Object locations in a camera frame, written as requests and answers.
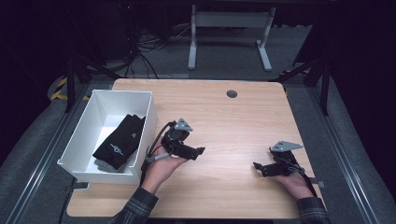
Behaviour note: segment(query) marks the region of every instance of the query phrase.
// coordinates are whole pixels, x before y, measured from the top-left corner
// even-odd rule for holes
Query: hand
[[[157,148],[153,153],[154,156],[166,153],[165,148],[161,146],[161,138],[158,139],[154,148]],[[171,176],[171,174],[176,170],[176,168],[186,161],[187,159],[184,158],[174,158],[172,156],[167,156],[152,162],[148,166],[146,178],[143,181],[141,187],[148,192],[155,194],[163,181],[168,179],[169,176]]]
[[[272,178],[282,183],[296,200],[314,197],[306,185],[305,179],[297,172],[293,172],[289,176],[276,175]]]

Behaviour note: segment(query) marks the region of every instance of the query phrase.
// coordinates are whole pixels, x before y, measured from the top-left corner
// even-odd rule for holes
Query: folded black fabric
[[[117,172],[138,149],[145,117],[126,115],[120,125],[96,149],[93,156],[99,170]]]

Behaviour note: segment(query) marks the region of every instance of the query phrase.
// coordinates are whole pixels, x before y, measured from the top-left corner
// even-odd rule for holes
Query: wooden table
[[[157,133],[183,118],[193,128],[184,141],[206,147],[160,187],[151,217],[296,218],[294,199],[282,185],[253,167],[274,163],[269,147],[279,140],[302,144],[283,87],[272,82],[118,79],[115,91],[152,91]],[[227,91],[237,92],[235,98]],[[293,154],[309,177],[314,173],[304,148]],[[91,184],[75,190],[67,214],[112,217],[137,186]]]

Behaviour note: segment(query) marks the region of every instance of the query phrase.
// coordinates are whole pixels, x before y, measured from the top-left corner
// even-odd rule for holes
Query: plaid sleeve
[[[108,224],[146,223],[157,201],[158,198],[155,195],[145,189],[138,188],[128,203]]]
[[[300,220],[304,224],[330,224],[329,214],[320,198],[303,198],[297,201]]]

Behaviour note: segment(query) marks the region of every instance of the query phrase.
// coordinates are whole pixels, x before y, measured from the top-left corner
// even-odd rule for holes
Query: white box
[[[118,173],[100,171],[92,154],[127,114],[146,117],[139,148]],[[147,149],[154,142],[156,124],[151,91],[94,90],[58,164],[80,182],[138,185]]]

